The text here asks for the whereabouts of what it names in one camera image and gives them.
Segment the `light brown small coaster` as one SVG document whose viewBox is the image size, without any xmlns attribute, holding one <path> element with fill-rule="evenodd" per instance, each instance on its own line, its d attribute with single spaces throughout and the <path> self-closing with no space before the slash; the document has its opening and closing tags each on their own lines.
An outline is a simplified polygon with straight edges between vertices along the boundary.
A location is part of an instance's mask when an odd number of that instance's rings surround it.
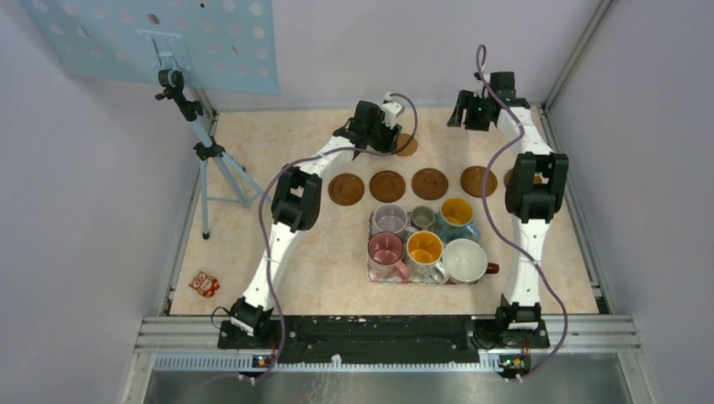
<svg viewBox="0 0 714 404">
<path fill-rule="evenodd" d="M 410 157 L 418 150 L 418 141 L 415 136 L 401 133 L 397 137 L 395 154 L 400 157 Z"/>
</svg>

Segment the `brown coaster two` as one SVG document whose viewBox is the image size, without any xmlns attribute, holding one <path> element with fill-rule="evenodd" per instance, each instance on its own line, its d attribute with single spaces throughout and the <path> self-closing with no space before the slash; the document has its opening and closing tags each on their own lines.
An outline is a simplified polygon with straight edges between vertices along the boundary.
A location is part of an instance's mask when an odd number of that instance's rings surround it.
<svg viewBox="0 0 714 404">
<path fill-rule="evenodd" d="M 375 173 L 369 182 L 371 196 L 382 203 L 398 201 L 406 192 L 404 177 L 392 170 Z"/>
</svg>

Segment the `brown coaster one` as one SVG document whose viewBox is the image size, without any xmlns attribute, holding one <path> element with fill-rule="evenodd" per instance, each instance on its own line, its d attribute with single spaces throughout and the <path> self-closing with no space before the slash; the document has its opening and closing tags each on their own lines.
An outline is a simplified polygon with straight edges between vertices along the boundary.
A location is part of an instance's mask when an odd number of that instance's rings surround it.
<svg viewBox="0 0 714 404">
<path fill-rule="evenodd" d="M 335 176 L 328 185 L 328 195 L 332 202 L 340 206 L 351 206 L 360 202 L 365 193 L 363 180 L 352 173 Z"/>
</svg>

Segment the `brown coaster five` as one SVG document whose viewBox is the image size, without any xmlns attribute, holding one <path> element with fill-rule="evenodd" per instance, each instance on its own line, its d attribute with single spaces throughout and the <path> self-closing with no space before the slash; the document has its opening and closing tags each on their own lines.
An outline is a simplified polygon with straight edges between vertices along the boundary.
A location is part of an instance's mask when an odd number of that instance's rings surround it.
<svg viewBox="0 0 714 404">
<path fill-rule="evenodd" d="M 461 173 L 462 189 L 472 197 L 491 196 L 498 187 L 498 180 L 493 172 L 487 173 L 484 166 L 470 166 Z"/>
</svg>

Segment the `brown coaster three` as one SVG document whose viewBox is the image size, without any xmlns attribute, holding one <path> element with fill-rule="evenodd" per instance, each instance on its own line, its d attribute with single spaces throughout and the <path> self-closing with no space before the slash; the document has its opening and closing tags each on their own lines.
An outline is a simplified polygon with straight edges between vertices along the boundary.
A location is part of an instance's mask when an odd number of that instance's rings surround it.
<svg viewBox="0 0 714 404">
<path fill-rule="evenodd" d="M 418 170 L 412 177 L 413 192 L 421 199 L 437 200 L 445 196 L 449 180 L 439 169 L 427 167 Z"/>
</svg>

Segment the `blue mug yellow inside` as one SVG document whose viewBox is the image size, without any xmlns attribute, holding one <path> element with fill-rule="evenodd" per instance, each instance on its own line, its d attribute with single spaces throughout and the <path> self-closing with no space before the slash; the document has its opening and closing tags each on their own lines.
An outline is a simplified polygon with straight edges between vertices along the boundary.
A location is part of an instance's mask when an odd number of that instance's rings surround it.
<svg viewBox="0 0 714 404">
<path fill-rule="evenodd" d="M 472 205 L 463 198 L 446 199 L 436 215 L 434 232 L 444 244 L 456 239 L 480 242 L 481 232 L 473 222 Z"/>
</svg>

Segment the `white cup red handle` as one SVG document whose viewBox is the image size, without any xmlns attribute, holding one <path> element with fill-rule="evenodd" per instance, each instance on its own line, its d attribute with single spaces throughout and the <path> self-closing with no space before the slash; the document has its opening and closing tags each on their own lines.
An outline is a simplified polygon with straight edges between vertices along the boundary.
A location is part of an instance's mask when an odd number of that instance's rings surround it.
<svg viewBox="0 0 714 404">
<path fill-rule="evenodd" d="M 488 260 L 485 250 L 468 239 L 455 239 L 445 246 L 441 259 L 452 284 L 475 284 L 486 275 L 498 274 L 500 267 Z"/>
</svg>

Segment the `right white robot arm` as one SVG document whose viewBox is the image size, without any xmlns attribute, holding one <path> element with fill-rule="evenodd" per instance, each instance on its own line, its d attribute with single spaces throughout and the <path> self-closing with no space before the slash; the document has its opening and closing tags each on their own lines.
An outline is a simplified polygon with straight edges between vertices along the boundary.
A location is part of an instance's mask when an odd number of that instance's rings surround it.
<svg viewBox="0 0 714 404">
<path fill-rule="evenodd" d="M 569 160 L 546 143 L 528 102 L 517 96 L 513 72 L 475 73 L 477 87 L 461 90 L 449 127 L 486 131 L 495 125 L 518 152 L 506 183 L 505 207 L 514 225 L 514 269 L 492 321 L 477 330 L 487 346 L 547 348 L 539 288 L 545 283 L 541 260 L 546 235 L 562 208 Z"/>
</svg>

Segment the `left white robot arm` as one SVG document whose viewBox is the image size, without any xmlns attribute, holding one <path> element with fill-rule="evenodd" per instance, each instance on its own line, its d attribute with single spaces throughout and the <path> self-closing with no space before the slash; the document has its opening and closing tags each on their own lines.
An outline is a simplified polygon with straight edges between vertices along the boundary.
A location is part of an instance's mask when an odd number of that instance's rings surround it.
<svg viewBox="0 0 714 404">
<path fill-rule="evenodd" d="M 323 180 L 361 154 L 386 157 L 397 152 L 397 138 L 402 132 L 397 118 L 404 106 L 394 100 L 395 96 L 387 93 L 378 104 L 358 102 L 354 115 L 320 150 L 286 163 L 269 182 L 267 190 L 273 192 L 271 227 L 258 218 L 264 252 L 249 286 L 229 311 L 230 323 L 250 348 L 259 348 L 269 340 L 271 316 L 280 307 L 277 284 L 295 246 L 317 223 Z"/>
</svg>

